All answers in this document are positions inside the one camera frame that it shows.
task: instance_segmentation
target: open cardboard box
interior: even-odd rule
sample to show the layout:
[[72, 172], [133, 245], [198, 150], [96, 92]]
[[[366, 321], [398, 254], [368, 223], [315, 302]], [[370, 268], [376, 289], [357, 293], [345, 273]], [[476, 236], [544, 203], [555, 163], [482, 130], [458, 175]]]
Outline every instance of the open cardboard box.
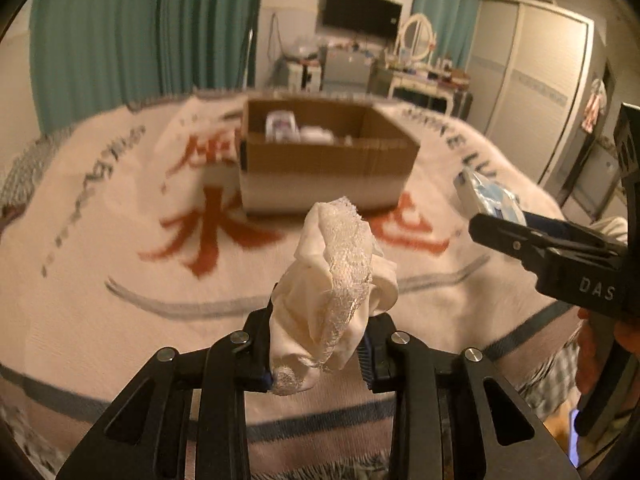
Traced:
[[[289, 110], [298, 127], [321, 126], [332, 145], [266, 142], [267, 114]], [[345, 137], [351, 143], [345, 143]], [[320, 98], [249, 99], [240, 153], [242, 206], [249, 214], [306, 213], [346, 196], [365, 212], [396, 206], [419, 142], [371, 105]]]

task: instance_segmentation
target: bed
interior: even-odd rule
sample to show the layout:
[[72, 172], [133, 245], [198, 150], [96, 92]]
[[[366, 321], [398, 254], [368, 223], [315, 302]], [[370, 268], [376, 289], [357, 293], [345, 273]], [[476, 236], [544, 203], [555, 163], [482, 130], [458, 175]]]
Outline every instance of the bed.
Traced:
[[[100, 114], [28, 148], [0, 182], [0, 205], [27, 205], [0, 239], [0, 413], [46, 478], [159, 348], [237, 330], [292, 260], [299, 220], [242, 212], [232, 139], [246, 98], [196, 92]], [[396, 326], [432, 348], [482, 349], [544, 420], [574, 387], [575, 310], [471, 242], [452, 181], [466, 165], [526, 210], [559, 207], [463, 121], [370, 104], [421, 142], [398, 209], [367, 218], [398, 263]], [[382, 478], [393, 411], [354, 360], [293, 397], [247, 394], [252, 474]], [[190, 442], [187, 478], [193, 454]]]

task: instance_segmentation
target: human hand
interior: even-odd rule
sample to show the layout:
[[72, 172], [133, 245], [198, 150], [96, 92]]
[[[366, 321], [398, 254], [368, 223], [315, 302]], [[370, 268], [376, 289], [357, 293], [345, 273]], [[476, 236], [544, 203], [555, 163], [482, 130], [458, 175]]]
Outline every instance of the human hand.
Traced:
[[[588, 320], [590, 312], [584, 308], [578, 311], [580, 319]], [[619, 321], [615, 325], [614, 336], [617, 342], [627, 351], [640, 356], [640, 321], [623, 322]], [[599, 362], [596, 358], [596, 341], [593, 328], [589, 323], [584, 323], [578, 334], [578, 370], [575, 375], [575, 384], [580, 393], [587, 394], [596, 385], [602, 368], [603, 362]], [[640, 380], [636, 379], [634, 387], [623, 407], [632, 408], [638, 401], [640, 396]]]

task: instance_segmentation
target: black tv screen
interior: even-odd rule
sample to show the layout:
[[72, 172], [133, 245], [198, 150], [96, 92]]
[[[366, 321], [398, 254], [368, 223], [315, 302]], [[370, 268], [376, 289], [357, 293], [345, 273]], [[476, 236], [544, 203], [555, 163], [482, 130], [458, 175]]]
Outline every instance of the black tv screen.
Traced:
[[401, 11], [390, 0], [326, 0], [322, 24], [394, 40]]

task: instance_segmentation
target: green curtain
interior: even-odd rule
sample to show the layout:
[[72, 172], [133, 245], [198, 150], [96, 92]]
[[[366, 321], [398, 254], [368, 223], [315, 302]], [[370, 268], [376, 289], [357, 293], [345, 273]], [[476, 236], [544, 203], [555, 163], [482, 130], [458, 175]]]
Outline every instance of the green curtain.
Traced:
[[194, 86], [238, 88], [259, 3], [34, 0], [31, 86], [42, 133]]
[[412, 12], [421, 12], [437, 33], [433, 60], [450, 55], [456, 67], [464, 68], [471, 49], [480, 0], [414, 0]]

